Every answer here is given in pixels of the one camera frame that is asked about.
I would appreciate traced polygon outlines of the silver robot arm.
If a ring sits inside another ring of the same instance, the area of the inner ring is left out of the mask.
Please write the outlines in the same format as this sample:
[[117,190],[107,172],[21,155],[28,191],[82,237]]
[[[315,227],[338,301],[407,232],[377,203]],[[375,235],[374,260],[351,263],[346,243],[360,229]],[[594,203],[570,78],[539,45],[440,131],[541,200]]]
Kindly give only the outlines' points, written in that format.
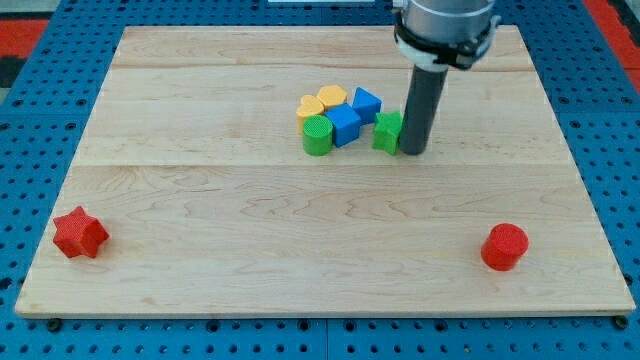
[[470,69],[491,47],[501,17],[494,0],[394,0],[394,38],[417,68]]

